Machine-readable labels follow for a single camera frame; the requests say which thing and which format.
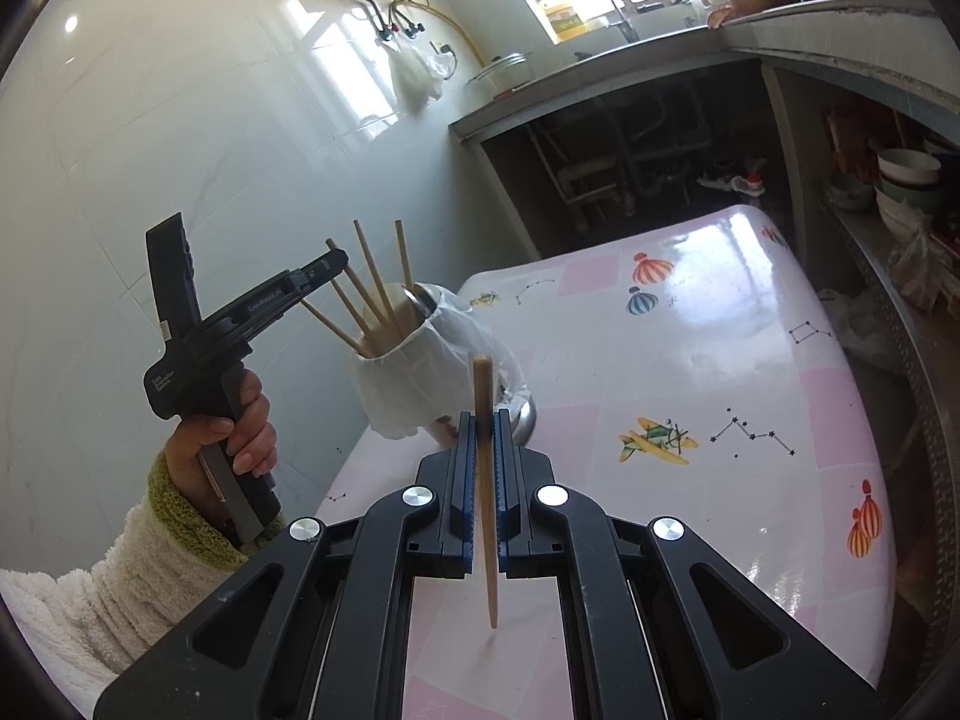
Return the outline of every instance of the pink and white tablecloth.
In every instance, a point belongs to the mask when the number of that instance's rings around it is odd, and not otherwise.
[[[560,483],[614,517],[680,517],[877,681],[895,570],[877,450],[827,317],[764,213],[737,206],[477,274],[460,295],[520,358],[539,409],[530,446]],[[319,517],[358,517],[433,451],[422,431],[368,430]],[[562,636],[553,580],[501,577],[496,631],[482,572],[416,580],[403,717],[571,717]]]

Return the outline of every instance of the orange hot air balloon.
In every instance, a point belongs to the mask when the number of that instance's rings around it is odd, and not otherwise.
[[[847,549],[853,557],[864,557],[870,552],[870,536],[860,528],[860,509],[853,510],[853,528],[847,536]]]
[[[860,507],[860,526],[869,538],[878,538],[883,529],[883,515],[880,513],[880,507],[870,497],[870,482],[866,479],[863,480],[862,490],[867,499]]]
[[[652,260],[643,252],[634,255],[637,267],[634,269],[634,281],[637,284],[656,284],[673,272],[673,263],[666,260]]]

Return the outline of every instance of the wall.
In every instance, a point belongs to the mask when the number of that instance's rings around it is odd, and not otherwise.
[[[536,77],[546,76],[577,61],[575,52],[596,55],[625,45],[617,28],[596,29],[560,44],[544,30],[528,0],[447,0],[453,15],[477,42],[484,55],[531,52]],[[685,28],[683,18],[696,17],[691,7],[667,7],[634,15],[631,23],[645,39]]]
[[[477,70],[466,47],[424,14],[461,60],[424,108],[356,2],[51,0],[40,15],[0,81],[0,566],[90,565],[143,493],[173,428],[142,386],[162,348],[143,235],[167,215],[184,212],[205,313],[328,236],[359,265],[353,218],[394,279],[394,218],[421,280],[456,289],[521,260],[446,128]],[[349,323],[329,287],[315,303]],[[253,346],[278,492],[313,512],[366,426],[346,347],[299,308]]]

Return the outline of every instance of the finger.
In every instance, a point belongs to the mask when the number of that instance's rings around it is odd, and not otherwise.
[[[235,455],[242,450],[251,439],[256,436],[265,424],[270,415],[270,401],[267,396],[261,395],[253,401],[246,409],[243,416],[237,420],[236,427],[227,440],[227,454]]]
[[[264,474],[270,473],[277,467],[277,450],[274,449],[269,455],[267,455],[265,460],[260,461],[260,465],[256,466],[251,474],[257,478],[263,476]]]
[[[191,458],[202,447],[224,440],[233,428],[233,421],[222,416],[188,416],[167,440],[167,457],[175,460]]]
[[[263,382],[252,370],[246,370],[240,381],[240,405],[248,406],[258,399],[263,391]]]
[[[267,422],[263,429],[247,444],[233,461],[233,470],[236,473],[247,473],[254,469],[261,461],[277,447],[277,430]]]

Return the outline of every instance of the yellow airplane print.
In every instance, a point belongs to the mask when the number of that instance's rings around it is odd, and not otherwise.
[[[634,452],[645,452],[676,466],[690,465],[690,461],[683,457],[683,450],[696,449],[700,445],[688,436],[688,431],[681,430],[672,419],[661,425],[641,416],[637,418],[637,424],[640,425],[643,435],[636,430],[627,430],[626,435],[619,436],[623,442],[623,450],[618,459],[621,463],[630,460]]]

